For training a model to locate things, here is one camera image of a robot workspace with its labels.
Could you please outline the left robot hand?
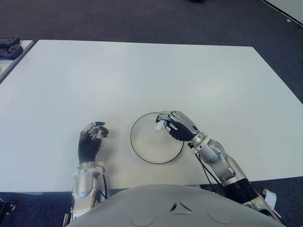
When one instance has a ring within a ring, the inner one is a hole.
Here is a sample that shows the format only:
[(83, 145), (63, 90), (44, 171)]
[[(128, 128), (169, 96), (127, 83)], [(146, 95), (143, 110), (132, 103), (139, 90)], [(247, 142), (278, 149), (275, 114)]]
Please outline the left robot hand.
[(79, 164), (95, 162), (103, 138), (108, 136), (104, 122), (89, 123), (81, 132), (78, 144)]

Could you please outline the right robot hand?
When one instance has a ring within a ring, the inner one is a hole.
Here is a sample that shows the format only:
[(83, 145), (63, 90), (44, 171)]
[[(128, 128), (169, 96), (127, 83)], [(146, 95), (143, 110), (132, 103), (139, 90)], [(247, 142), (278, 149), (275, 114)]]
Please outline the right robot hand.
[(160, 121), (165, 122), (165, 129), (179, 141), (191, 141), (200, 132), (195, 123), (181, 111), (162, 111), (156, 118), (156, 123)]

